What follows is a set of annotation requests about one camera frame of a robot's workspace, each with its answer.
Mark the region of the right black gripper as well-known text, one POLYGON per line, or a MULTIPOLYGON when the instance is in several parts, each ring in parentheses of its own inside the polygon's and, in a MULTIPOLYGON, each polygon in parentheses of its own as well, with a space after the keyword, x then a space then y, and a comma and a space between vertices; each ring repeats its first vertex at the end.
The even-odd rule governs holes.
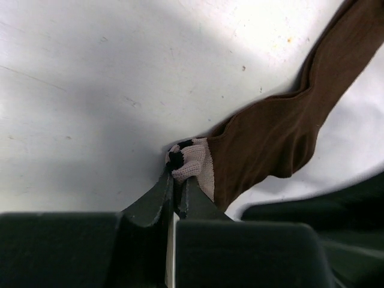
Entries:
POLYGON ((383 174, 329 194, 253 205, 243 221, 304 223, 319 235, 336 287, 383 287, 383 174))

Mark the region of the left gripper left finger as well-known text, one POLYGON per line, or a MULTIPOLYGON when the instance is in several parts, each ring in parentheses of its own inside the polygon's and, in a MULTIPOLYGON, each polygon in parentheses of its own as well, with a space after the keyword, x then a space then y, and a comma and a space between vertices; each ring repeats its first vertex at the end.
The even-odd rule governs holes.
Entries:
POLYGON ((120 287, 162 287, 167 237, 173 215, 173 178, 158 182, 124 210, 119 251, 120 287))

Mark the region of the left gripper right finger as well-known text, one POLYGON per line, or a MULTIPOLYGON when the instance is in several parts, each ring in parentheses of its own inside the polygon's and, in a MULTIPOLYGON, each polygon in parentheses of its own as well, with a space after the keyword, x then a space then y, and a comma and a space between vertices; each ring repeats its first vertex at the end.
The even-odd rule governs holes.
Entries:
POLYGON ((188 178, 179 188, 179 217, 183 220, 232 221, 202 191, 197 178, 188 178))

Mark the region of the brown striped sock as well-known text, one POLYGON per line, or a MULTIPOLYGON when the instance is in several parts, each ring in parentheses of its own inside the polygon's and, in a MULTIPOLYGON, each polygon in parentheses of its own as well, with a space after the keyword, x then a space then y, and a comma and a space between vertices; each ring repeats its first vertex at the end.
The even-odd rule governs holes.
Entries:
POLYGON ((220 210, 269 176, 288 178, 314 154, 321 126, 383 44, 383 2, 344 1, 307 56, 295 91, 240 110, 208 137, 173 146, 174 199, 191 177, 220 210))

